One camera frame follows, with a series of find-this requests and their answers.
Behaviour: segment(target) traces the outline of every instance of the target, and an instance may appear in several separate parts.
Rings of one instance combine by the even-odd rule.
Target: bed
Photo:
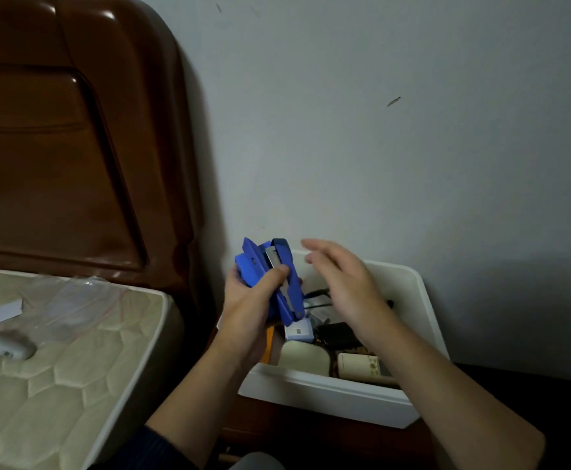
[[[0,468],[79,469],[161,400],[199,335],[201,224],[179,48],[136,0],[0,0],[0,305],[99,276],[122,313],[0,358]]]

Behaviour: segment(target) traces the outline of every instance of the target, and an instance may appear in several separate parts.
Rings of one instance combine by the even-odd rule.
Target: plastic packet
[[[49,341],[69,343],[120,312],[124,288],[100,277],[61,279],[36,276],[22,290],[23,313],[9,327],[37,346]]]

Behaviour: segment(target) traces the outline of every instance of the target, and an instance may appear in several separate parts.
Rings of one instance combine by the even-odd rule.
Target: person
[[[305,260],[326,280],[337,312],[389,368],[459,470],[548,465],[544,435],[403,324],[357,256],[329,241],[301,243],[310,251]],[[221,327],[209,349],[146,426],[113,458],[92,468],[205,466],[234,396],[266,349],[268,300],[288,271],[271,269],[252,288],[236,268],[229,271]],[[283,468],[265,454],[247,457],[236,465]]]

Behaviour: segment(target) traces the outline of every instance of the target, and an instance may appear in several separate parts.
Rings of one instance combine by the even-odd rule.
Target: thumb
[[[340,278],[342,271],[336,266],[333,260],[329,259],[325,254],[319,251],[314,251],[309,254],[305,260],[313,265],[313,268],[318,272],[327,282],[327,285],[332,287]]]
[[[253,287],[254,293],[260,300],[269,300],[274,291],[287,279],[289,273],[290,268],[286,265],[270,269]]]

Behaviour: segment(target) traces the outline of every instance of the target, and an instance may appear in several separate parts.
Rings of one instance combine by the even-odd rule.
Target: white wall
[[[244,236],[331,238],[418,270],[454,360],[571,379],[571,0],[145,1],[217,287]]]

